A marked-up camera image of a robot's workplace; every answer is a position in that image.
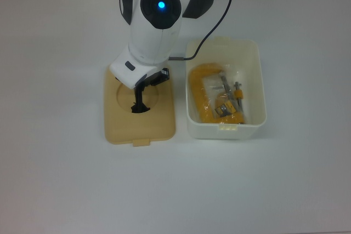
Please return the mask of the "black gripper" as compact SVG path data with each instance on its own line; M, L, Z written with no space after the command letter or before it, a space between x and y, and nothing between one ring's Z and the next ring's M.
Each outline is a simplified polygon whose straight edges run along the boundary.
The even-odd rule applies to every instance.
M168 80L169 80L169 69L165 67L161 71L156 72L151 76L146 76L145 78L143 77L142 79L140 79L137 82L137 87L147 87L149 85L157 86Z

